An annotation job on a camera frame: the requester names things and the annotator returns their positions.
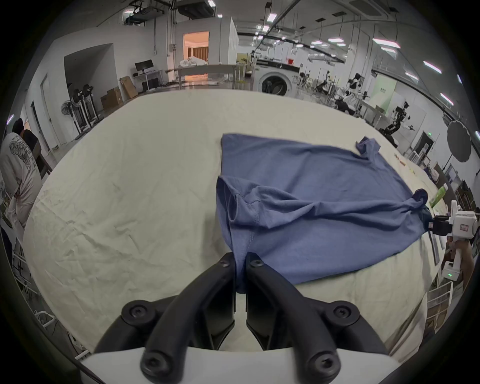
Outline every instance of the green bottle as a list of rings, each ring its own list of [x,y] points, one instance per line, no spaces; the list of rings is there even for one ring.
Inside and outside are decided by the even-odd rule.
[[[445,192],[448,190],[448,185],[445,183],[440,189],[438,190],[437,194],[433,199],[430,200],[430,207],[435,207],[437,203],[440,201],[440,199],[443,199],[445,196]]]

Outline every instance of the person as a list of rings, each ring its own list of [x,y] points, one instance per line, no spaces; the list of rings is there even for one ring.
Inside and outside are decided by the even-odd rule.
[[[24,128],[24,121],[22,119],[18,119],[14,124],[13,124],[13,129],[12,132],[16,133],[19,135],[28,145],[32,153],[34,152],[34,148],[38,143],[38,138],[32,133],[31,130],[25,129]],[[44,159],[41,153],[38,153],[35,159],[36,166],[38,167],[38,170],[42,172],[44,167],[47,167],[46,172],[49,174],[52,171],[52,168],[48,164],[48,162]]]
[[[22,243],[25,224],[42,188],[42,178],[32,151],[15,132],[7,134],[1,143],[0,172],[5,191],[11,197],[6,215]]]
[[[470,241],[465,239],[459,239],[453,241],[452,237],[447,238],[447,251],[445,252],[444,259],[442,261],[442,269],[447,261],[453,261],[455,258],[455,250],[460,249],[462,251],[462,261],[460,262],[460,269],[463,272],[463,290],[467,288],[470,278],[475,268],[475,263],[472,257],[472,247]]]
[[[27,143],[30,151],[33,152],[36,143],[38,143],[38,138],[32,133],[32,131],[24,128],[24,121],[22,119],[18,119],[13,124],[12,132],[19,135]]]

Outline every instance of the white tablecloth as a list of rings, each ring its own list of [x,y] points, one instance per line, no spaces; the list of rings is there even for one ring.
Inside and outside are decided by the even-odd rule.
[[[25,228],[24,251],[38,289],[89,350],[125,303],[178,294],[228,251],[215,213],[220,139],[227,132],[352,151],[356,141],[373,137],[412,191],[437,191],[417,166],[402,165],[374,128],[328,107],[217,89],[139,97],[60,161]],[[424,234],[372,267],[298,289],[319,300],[353,302],[387,341],[420,303],[437,268]],[[259,349],[242,308],[238,303],[236,326],[222,349]]]

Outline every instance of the white chair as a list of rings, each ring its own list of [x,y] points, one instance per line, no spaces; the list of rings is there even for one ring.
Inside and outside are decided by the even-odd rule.
[[[432,289],[427,293],[427,326],[432,326],[438,330],[444,323],[447,309],[452,303],[453,282],[449,281],[438,288]]]
[[[305,90],[310,90],[312,89],[312,84],[313,84],[313,79],[309,77],[307,79],[307,83],[305,84]]]
[[[410,153],[410,155],[408,156],[408,159],[409,159],[412,163],[417,164],[417,163],[420,161],[420,156],[419,156],[419,154],[418,154],[417,152],[412,151],[412,152]]]

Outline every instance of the washing machine door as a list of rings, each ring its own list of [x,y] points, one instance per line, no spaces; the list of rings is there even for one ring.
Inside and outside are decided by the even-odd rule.
[[[278,96],[285,96],[292,89],[291,81],[281,72],[264,74],[258,83],[258,91]]]

